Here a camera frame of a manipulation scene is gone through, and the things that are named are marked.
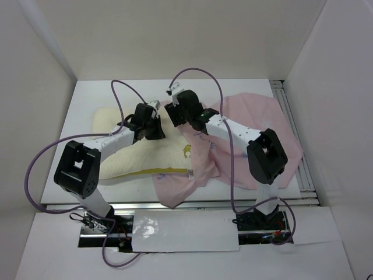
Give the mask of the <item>cream quilted pillow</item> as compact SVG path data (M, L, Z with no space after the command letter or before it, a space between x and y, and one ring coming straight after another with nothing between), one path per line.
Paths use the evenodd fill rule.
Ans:
M155 173L186 173L192 170L191 145L173 126L162 102L159 108L164 139L142 139L109 156L100 166L100 180Z

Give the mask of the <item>pink printed pillowcase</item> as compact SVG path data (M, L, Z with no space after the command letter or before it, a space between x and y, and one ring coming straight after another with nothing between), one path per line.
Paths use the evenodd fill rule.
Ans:
M219 193L211 180L255 190L262 187L285 189L291 185L302 158L302 148L272 97L240 93L219 104L189 113L180 104L175 127L189 143L184 149L191 156L191 173L153 176L161 204L173 208L197 188L207 187L207 197Z

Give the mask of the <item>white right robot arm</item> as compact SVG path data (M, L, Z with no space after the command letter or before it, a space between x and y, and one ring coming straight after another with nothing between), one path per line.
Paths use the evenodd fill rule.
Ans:
M279 211L277 189L271 185L284 172L288 157L277 134L272 129L265 131L239 124L213 108L204 108L192 90L168 88L166 93L172 102L165 106L175 127L188 123L195 131L228 141L230 145L230 202L237 215L254 212L255 224L268 228ZM257 182L258 200L254 206L238 211L234 204L234 147L247 156L251 176Z

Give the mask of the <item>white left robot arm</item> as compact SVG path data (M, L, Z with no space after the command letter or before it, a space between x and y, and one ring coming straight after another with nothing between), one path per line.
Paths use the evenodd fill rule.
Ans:
M97 189L100 165L109 156L143 138L164 139L159 116L160 102L139 103L135 112L119 122L108 135L86 142L69 141L64 148L54 182L88 210L88 224L103 233L115 226L113 207Z

